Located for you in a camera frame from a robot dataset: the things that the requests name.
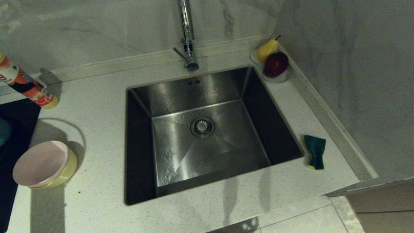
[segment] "marble backsplash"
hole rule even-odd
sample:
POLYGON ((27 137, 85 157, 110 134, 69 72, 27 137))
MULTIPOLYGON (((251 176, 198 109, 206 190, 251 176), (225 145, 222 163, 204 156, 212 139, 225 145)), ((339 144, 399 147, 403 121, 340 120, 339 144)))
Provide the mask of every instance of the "marble backsplash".
POLYGON ((288 0, 279 15, 274 35, 380 176, 350 188, 414 177, 413 12, 409 0, 288 0))
MULTIPOLYGON (((270 35, 284 0, 191 0, 196 46, 270 35)), ((0 47, 30 74, 181 48, 177 0, 2 0, 0 47)))

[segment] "red apple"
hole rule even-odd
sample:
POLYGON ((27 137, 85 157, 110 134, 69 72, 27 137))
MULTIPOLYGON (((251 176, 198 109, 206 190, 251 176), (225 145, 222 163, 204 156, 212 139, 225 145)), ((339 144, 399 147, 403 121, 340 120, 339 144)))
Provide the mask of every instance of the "red apple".
POLYGON ((288 64, 289 59, 286 54, 282 52, 274 53, 266 59, 263 73, 267 77, 274 78, 283 73, 287 69, 288 64))

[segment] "faucet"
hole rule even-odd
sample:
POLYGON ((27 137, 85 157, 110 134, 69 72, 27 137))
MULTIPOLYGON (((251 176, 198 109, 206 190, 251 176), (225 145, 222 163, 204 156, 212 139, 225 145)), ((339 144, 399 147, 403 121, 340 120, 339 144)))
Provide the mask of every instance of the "faucet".
POLYGON ((180 55, 184 60, 184 67, 187 71, 196 71, 199 66, 197 59, 193 51, 194 32, 193 32, 193 21, 191 19, 190 1, 189 0, 178 0, 181 21, 183 24, 184 37, 181 42, 184 46, 185 55, 183 55, 177 48, 173 47, 173 50, 180 55))

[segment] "small white dish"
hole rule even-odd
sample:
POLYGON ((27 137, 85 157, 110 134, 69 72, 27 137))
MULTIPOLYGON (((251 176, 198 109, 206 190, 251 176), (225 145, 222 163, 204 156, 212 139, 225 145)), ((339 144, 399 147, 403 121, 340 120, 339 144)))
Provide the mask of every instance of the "small white dish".
POLYGON ((283 73, 279 74, 278 76, 274 78, 269 78, 264 74, 263 74, 263 78, 267 83, 270 83, 270 84, 282 84, 286 82, 287 80, 289 80, 289 74, 290 74, 289 70, 286 69, 283 73))
POLYGON ((252 62, 257 65, 259 68, 264 68, 265 64, 261 61, 259 61, 258 59, 258 50, 255 49, 251 54, 250 54, 250 59, 252 60, 252 62))

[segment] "bowl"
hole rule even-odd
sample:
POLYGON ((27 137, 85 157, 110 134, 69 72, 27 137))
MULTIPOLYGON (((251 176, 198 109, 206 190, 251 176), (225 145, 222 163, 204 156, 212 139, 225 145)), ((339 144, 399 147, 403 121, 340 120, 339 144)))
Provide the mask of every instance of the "bowl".
POLYGON ((67 145, 47 141, 20 157, 13 169, 13 179, 32 189, 56 187, 68 181, 76 167, 77 157, 67 145))
POLYGON ((3 146, 12 134, 12 126, 0 117, 0 147, 3 146))

